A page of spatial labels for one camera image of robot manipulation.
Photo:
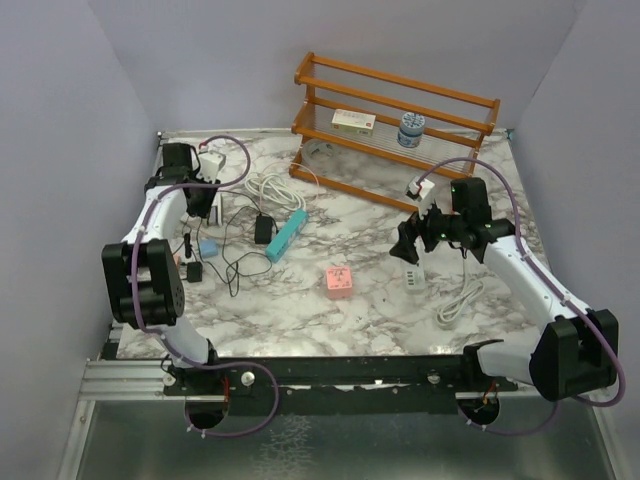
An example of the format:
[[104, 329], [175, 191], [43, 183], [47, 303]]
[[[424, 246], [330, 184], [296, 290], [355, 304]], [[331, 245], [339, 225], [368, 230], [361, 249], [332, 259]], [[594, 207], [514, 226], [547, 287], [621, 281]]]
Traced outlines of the pink cube socket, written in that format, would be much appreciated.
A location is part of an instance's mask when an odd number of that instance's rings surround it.
[[332, 300], [347, 298], [353, 292], [353, 279], [348, 266], [333, 266], [326, 269], [327, 297]]

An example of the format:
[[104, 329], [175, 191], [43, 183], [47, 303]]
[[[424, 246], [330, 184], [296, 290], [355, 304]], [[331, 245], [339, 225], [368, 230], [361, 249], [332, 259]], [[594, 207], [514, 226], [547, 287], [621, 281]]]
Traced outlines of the teal power strip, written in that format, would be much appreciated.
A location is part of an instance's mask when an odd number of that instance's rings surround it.
[[283, 257], [294, 240], [300, 235], [308, 222], [308, 218], [309, 214], [303, 209], [298, 209], [290, 215], [284, 226], [265, 249], [265, 256], [272, 263], [277, 263]]

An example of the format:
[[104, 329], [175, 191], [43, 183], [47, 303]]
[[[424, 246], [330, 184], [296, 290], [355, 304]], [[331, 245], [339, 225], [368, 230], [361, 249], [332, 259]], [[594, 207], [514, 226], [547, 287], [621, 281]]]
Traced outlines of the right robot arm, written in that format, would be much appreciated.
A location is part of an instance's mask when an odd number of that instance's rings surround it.
[[447, 243], [471, 254], [509, 287], [539, 330], [530, 345], [494, 339], [466, 347], [470, 360], [459, 367], [461, 383], [481, 391], [495, 377], [505, 377], [533, 386], [551, 402], [584, 401], [591, 391], [616, 387], [606, 403], [618, 403], [626, 378], [618, 359], [616, 317], [591, 308], [553, 277], [526, 245], [517, 218], [493, 217], [482, 179], [452, 181], [449, 214], [432, 200], [432, 189], [424, 176], [409, 184], [406, 194], [418, 209], [399, 226], [393, 254], [417, 263], [418, 243], [426, 252]]

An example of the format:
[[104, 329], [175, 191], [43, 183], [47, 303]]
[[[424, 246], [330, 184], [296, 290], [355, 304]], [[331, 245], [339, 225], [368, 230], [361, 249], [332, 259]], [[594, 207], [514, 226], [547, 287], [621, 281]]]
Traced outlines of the light blue charger plug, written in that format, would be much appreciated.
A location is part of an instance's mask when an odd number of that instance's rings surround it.
[[200, 256], [203, 259], [215, 257], [219, 254], [219, 247], [215, 239], [208, 238], [198, 242]]

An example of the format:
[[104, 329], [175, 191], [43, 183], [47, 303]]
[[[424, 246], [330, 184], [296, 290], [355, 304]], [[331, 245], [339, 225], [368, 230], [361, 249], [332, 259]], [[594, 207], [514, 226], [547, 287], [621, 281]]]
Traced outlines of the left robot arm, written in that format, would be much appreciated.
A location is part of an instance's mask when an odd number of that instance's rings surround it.
[[406, 356], [422, 308], [391, 257], [406, 213], [289, 175], [292, 152], [167, 142], [101, 260], [122, 359], [170, 356], [206, 395], [216, 358]]

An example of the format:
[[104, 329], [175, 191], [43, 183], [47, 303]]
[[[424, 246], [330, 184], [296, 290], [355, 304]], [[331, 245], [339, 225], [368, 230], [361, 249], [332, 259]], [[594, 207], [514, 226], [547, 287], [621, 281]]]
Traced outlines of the black power adapter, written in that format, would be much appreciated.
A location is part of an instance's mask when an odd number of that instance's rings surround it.
[[277, 230], [274, 219], [266, 214], [259, 213], [256, 216], [254, 228], [254, 242], [256, 245], [268, 245]]

